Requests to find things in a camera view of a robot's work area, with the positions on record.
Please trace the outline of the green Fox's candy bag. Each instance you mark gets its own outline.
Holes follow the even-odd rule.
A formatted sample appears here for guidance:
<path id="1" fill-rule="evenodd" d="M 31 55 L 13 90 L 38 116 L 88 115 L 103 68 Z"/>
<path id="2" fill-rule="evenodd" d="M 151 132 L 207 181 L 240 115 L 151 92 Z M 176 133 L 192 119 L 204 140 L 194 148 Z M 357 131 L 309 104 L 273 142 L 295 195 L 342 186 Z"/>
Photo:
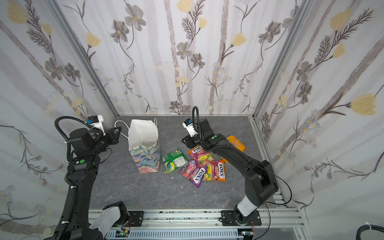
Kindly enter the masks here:
<path id="1" fill-rule="evenodd" d="M 187 158 L 180 149 L 164 155 L 162 160 L 166 168 L 166 174 L 169 174 L 188 163 Z"/>

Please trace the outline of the floral white paper bag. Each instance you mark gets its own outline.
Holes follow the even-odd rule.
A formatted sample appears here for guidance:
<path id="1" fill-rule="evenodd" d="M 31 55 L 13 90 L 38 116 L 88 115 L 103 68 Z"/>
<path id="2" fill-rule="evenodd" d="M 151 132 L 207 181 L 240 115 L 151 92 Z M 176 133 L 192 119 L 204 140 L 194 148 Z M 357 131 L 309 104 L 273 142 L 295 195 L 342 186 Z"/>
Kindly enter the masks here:
<path id="1" fill-rule="evenodd" d="M 123 123 L 128 134 L 124 135 L 129 142 L 129 152 L 141 174 L 156 173 L 159 171 L 161 151 L 157 119 L 153 120 L 131 120 L 131 124 Z"/>

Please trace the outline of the yellow mango gummy bag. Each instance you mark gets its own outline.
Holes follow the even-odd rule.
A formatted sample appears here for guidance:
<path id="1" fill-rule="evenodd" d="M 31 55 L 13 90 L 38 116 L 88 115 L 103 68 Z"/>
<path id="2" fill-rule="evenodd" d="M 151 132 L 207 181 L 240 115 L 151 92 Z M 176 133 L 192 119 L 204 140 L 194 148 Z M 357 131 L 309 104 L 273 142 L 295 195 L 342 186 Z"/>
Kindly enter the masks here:
<path id="1" fill-rule="evenodd" d="M 241 152 L 245 151 L 246 147 L 235 136 L 231 135 L 227 137 L 227 140 Z"/>

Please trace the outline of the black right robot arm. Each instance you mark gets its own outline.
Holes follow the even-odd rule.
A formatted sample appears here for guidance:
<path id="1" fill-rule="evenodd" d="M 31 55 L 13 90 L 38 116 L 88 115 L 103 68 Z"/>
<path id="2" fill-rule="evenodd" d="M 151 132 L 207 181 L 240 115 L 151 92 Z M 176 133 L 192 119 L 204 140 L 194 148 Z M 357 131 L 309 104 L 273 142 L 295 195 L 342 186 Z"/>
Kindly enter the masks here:
<path id="1" fill-rule="evenodd" d="M 188 135 L 182 142 L 192 149 L 200 146 L 206 152 L 227 160 L 245 178 L 245 193 L 250 202 L 259 207 L 278 190 L 276 175 L 268 161 L 259 161 L 233 146 L 222 134 L 215 134 L 206 118 L 201 119 L 198 107 L 194 106 L 192 118 L 183 122 Z"/>

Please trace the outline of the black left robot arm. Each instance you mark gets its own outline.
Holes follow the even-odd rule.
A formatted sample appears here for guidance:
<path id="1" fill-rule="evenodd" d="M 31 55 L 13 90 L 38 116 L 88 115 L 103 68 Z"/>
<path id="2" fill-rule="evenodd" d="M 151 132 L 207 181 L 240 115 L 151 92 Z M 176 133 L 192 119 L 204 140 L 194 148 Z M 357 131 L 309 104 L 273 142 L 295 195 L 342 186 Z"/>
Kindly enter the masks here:
<path id="1" fill-rule="evenodd" d="M 61 120 L 74 120 L 85 125 L 69 135 L 60 127 Z M 121 127 L 100 130 L 89 121 L 62 116 L 55 120 L 55 127 L 67 144 L 67 173 L 65 182 L 68 193 L 59 223 L 51 240 L 103 240 L 113 221 L 100 227 L 89 223 L 89 206 L 92 188 L 101 163 L 100 153 L 119 143 Z"/>

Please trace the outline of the pink-yellow Fox's candy bag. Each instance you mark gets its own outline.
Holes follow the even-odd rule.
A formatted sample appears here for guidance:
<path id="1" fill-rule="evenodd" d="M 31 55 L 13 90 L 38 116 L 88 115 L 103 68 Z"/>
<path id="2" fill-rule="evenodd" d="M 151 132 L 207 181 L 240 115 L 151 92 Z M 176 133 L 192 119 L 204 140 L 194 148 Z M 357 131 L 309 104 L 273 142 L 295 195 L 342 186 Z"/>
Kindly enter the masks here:
<path id="1" fill-rule="evenodd" d="M 189 150 L 189 154 L 193 158 L 193 160 L 203 165 L 207 162 L 214 160 L 211 153 L 206 152 L 201 146 L 196 146 L 193 149 Z"/>

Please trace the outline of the purple Fox's candy bag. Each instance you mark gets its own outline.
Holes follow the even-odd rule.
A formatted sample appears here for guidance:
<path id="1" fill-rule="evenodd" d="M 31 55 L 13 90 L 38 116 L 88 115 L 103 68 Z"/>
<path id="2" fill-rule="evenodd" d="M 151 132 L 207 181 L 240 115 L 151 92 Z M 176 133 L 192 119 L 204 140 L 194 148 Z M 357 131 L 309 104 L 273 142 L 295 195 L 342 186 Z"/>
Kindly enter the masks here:
<path id="1" fill-rule="evenodd" d="M 206 166 L 202 165 L 201 163 L 195 160 L 191 160 L 181 168 L 179 174 L 188 179 L 197 188 L 199 188 L 206 172 Z"/>

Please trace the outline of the orange Fox's candy bag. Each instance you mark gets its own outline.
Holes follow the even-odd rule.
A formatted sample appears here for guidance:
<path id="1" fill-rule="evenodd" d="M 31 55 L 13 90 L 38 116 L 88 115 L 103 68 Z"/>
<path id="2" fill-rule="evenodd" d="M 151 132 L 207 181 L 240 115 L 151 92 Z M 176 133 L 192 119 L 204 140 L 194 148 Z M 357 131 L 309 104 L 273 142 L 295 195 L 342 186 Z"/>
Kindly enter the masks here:
<path id="1" fill-rule="evenodd" d="M 207 167 L 204 181 L 226 181 L 225 161 L 206 161 L 204 165 Z"/>

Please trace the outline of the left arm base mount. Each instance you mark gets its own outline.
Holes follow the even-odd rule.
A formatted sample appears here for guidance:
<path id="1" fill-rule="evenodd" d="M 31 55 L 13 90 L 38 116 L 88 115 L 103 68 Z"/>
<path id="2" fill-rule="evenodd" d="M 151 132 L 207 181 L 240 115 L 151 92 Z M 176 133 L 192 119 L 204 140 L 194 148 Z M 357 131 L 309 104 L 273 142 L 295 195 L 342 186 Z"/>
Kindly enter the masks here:
<path id="1" fill-rule="evenodd" d="M 90 229 L 106 237 L 113 227 L 123 231 L 125 227 L 141 227 L 143 218 L 144 211 L 128 211 L 125 204 L 120 201 L 105 206 L 99 217 L 91 223 Z"/>

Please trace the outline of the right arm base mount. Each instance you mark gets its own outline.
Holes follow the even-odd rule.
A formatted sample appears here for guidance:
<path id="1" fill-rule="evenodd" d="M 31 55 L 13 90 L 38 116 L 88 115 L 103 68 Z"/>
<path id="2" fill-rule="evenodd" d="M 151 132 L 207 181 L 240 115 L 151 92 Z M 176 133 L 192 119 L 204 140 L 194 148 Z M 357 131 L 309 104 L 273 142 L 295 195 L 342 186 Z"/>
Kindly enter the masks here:
<path id="1" fill-rule="evenodd" d="M 261 226 L 261 217 L 257 209 L 258 206 L 245 196 L 233 210 L 222 210 L 219 221 L 223 226 Z"/>

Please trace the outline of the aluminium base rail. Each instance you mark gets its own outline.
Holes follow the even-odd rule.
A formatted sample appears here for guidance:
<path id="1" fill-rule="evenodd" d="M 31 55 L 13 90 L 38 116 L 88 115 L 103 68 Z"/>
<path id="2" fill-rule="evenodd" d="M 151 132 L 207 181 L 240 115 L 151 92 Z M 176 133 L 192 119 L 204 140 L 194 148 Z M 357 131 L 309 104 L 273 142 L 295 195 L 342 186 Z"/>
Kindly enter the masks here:
<path id="1" fill-rule="evenodd" d="M 261 206 L 239 224 L 233 209 L 129 209 L 124 227 L 106 240 L 308 240 L 298 209 Z"/>

